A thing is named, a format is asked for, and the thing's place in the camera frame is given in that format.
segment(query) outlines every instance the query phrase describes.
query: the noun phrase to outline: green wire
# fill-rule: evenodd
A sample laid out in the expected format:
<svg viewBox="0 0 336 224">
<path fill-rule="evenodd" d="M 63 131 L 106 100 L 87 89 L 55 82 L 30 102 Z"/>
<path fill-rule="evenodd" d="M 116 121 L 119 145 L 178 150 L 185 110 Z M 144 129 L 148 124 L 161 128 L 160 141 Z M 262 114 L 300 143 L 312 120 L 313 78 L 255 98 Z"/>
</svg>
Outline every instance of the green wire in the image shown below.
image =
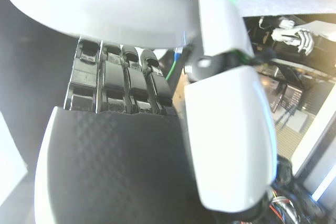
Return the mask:
<svg viewBox="0 0 336 224">
<path fill-rule="evenodd" d="M 169 80 L 170 76 L 172 75 L 174 69 L 176 67 L 176 60 L 174 60 L 173 64 L 172 64 L 172 67 L 170 68 L 169 70 L 169 73 L 167 74 L 167 77 L 166 77 L 166 80 Z"/>
</svg>

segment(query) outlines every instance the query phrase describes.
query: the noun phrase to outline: white robotic hand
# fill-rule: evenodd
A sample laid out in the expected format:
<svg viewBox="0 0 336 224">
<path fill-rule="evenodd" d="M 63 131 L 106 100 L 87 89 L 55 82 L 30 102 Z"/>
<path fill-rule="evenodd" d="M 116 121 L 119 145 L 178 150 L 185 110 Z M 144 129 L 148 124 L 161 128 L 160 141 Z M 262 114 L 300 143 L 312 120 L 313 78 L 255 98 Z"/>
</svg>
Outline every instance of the white robotic hand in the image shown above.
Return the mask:
<svg viewBox="0 0 336 224">
<path fill-rule="evenodd" d="M 294 27 L 292 29 L 276 28 L 272 32 L 272 38 L 274 41 L 298 47 L 298 52 L 304 50 L 306 55 L 309 55 L 314 48 L 314 39 L 311 31 L 302 27 Z"/>
</svg>

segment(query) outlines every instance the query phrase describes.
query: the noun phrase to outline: red wire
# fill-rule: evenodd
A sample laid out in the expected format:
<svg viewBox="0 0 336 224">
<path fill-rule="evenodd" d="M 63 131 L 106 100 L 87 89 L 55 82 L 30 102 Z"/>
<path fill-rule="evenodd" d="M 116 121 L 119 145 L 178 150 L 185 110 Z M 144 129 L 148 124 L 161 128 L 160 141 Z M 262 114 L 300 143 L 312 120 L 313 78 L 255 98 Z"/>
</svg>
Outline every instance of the red wire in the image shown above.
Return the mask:
<svg viewBox="0 0 336 224">
<path fill-rule="evenodd" d="M 273 207 L 273 206 L 269 206 L 271 209 L 272 209 L 272 211 L 280 218 L 280 220 L 281 221 L 283 221 L 283 219 L 282 219 L 282 217 L 281 217 L 281 215 L 278 213 L 278 211 L 277 210 L 275 210 L 275 208 Z"/>
</svg>

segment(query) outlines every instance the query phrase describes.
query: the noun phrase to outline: blue light strip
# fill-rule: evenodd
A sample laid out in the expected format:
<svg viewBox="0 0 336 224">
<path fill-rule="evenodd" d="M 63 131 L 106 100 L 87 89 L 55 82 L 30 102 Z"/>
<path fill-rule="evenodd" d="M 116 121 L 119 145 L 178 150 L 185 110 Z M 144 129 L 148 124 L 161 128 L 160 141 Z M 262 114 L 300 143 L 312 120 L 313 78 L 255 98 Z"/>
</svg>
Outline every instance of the blue light strip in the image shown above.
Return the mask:
<svg viewBox="0 0 336 224">
<path fill-rule="evenodd" d="M 313 195 L 311 196 L 313 200 L 318 201 L 322 194 L 325 192 L 327 187 L 331 184 L 331 182 L 336 177 L 336 165 L 334 165 L 331 170 L 328 172 L 326 177 L 323 179 L 319 187 L 315 190 Z"/>
</svg>

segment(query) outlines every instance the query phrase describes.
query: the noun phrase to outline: light strip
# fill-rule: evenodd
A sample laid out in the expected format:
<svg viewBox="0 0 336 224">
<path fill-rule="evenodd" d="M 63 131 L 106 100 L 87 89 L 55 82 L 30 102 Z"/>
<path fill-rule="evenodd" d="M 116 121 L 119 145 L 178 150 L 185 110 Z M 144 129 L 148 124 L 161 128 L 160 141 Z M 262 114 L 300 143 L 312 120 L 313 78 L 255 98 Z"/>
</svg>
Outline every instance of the light strip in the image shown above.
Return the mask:
<svg viewBox="0 0 336 224">
<path fill-rule="evenodd" d="M 312 195 L 313 200 L 318 201 L 322 194 L 325 192 L 327 187 L 331 184 L 331 182 L 336 177 L 336 165 L 334 165 L 331 170 L 328 172 L 326 177 L 323 179 L 319 187 L 315 190 Z"/>
</svg>

